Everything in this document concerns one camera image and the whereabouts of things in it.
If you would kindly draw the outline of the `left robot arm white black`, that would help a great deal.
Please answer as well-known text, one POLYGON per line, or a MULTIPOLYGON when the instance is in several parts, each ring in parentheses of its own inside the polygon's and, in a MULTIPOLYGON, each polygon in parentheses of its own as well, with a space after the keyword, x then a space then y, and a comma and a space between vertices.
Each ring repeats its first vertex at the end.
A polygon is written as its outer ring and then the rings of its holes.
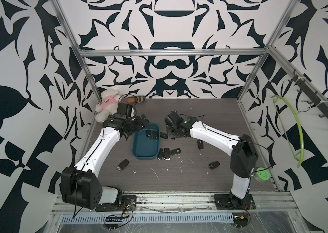
POLYGON ((98 138, 73 167, 65 168, 61 174, 60 191, 64 203, 90 210, 100 204, 116 204, 121 191, 118 188, 102 186, 98 175, 107 156, 122 136, 128 138, 136 131, 149 125, 145 115, 123 119, 109 117, 103 122, 98 138))

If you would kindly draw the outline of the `teal plastic storage box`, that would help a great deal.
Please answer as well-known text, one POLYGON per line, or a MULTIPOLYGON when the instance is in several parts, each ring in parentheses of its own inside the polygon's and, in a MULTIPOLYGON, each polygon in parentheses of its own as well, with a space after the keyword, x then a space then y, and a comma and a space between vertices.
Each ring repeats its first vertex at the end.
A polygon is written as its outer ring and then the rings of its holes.
POLYGON ((157 158, 160 150, 160 139, 147 139, 145 135, 146 130, 151 130, 151 132, 156 130, 158 133, 160 132, 157 124, 149 124, 147 127, 137 131, 134 134, 132 153, 134 157, 139 160, 155 159, 157 158))

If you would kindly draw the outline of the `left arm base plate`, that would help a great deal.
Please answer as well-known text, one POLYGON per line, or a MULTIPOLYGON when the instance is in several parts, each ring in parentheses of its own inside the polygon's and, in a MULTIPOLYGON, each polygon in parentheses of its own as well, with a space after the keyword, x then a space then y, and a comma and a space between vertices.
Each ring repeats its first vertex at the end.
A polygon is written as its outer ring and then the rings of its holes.
POLYGON ((99 204, 96 208, 96 212, 118 212, 123 211, 124 209, 135 210, 137 204, 137 196, 136 195, 123 195, 118 199, 116 203, 109 204, 99 204))

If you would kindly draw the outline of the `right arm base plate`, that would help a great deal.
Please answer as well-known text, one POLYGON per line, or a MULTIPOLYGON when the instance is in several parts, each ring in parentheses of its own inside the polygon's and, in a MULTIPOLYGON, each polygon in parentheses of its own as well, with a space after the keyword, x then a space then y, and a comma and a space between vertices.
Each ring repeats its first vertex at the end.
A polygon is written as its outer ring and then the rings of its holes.
POLYGON ((253 210, 256 205, 253 196, 249 193, 243 199, 233 194, 215 194, 214 202, 217 210, 253 210))

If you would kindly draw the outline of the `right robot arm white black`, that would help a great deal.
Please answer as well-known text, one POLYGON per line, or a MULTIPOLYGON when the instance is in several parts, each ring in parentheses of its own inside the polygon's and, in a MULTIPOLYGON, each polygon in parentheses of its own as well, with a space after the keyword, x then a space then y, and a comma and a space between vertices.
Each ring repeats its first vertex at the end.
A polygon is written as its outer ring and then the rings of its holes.
POLYGON ((230 169, 233 184, 230 197, 241 202, 249 193, 250 179, 255 171, 258 153, 250 136, 231 135, 212 128, 196 117, 181 117, 172 111, 164 118, 169 138, 191 137, 202 140, 225 152, 231 157, 230 169))

